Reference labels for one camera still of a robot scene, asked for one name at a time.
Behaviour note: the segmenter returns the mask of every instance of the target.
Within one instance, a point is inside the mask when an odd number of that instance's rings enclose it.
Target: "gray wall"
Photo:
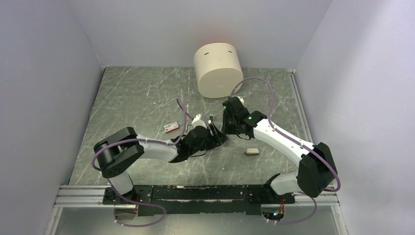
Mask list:
[[[70,0],[104,65],[193,66],[211,42],[243,67],[295,68],[331,0]]]
[[[350,234],[413,234],[415,2],[334,0],[296,78]]]
[[[1,234],[43,234],[102,68],[65,0],[0,7]]]

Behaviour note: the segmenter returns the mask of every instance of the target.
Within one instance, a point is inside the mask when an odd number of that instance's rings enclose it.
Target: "marble surface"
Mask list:
[[[243,69],[244,77],[260,76],[269,80],[276,93],[272,120],[304,139],[298,104],[286,70]],[[265,83],[245,82],[236,95],[245,99],[245,107],[267,113],[271,93]],[[193,116],[207,118],[215,114],[215,124],[222,126],[222,102],[225,98],[209,99],[200,95],[193,68],[107,67],[91,111],[89,123],[70,179],[70,185],[105,185],[107,181],[90,163],[92,147],[114,132],[132,126],[138,134],[167,140],[163,126],[177,121],[183,128],[179,97]],[[263,184],[276,173],[290,173],[296,166],[283,154],[258,140],[242,140],[229,136],[219,148],[203,157],[189,158],[181,163],[139,159],[128,172],[134,184],[203,185]],[[259,148],[259,156],[247,157],[246,148]]]

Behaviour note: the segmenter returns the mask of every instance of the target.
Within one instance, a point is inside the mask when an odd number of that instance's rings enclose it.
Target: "white wall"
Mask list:
[[[0,230],[43,234],[102,68],[65,0],[0,5]]]
[[[333,0],[297,67],[350,234],[413,234],[415,1]]]
[[[331,0],[70,0],[102,64],[193,66],[211,42],[244,67],[295,68]]]

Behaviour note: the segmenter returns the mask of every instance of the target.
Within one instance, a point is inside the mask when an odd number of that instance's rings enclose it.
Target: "tabletop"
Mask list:
[[[272,121],[306,139],[293,83],[286,70],[243,69],[244,77],[262,77],[275,91]],[[235,94],[245,100],[250,112],[268,113],[271,92],[264,82],[249,80]],[[70,185],[105,185],[100,172],[91,167],[93,146],[118,130],[131,126],[149,138],[168,140],[178,136],[183,127],[183,113],[176,103],[181,98],[193,116],[202,114],[222,127],[222,102],[200,95],[194,68],[181,67],[106,67],[78,157]],[[180,129],[169,134],[164,125],[177,121]],[[258,156],[245,156],[247,148],[258,148]],[[202,157],[181,163],[138,159],[128,173],[137,185],[223,185],[263,184],[277,173],[290,173],[297,167],[282,153],[256,139],[243,140],[229,136],[222,146]]]

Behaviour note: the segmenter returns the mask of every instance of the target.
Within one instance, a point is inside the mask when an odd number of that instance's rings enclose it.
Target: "white 3d printed part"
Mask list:
[[[199,92],[207,98],[229,96],[243,79],[236,49],[228,43],[204,45],[195,53],[193,63]]]

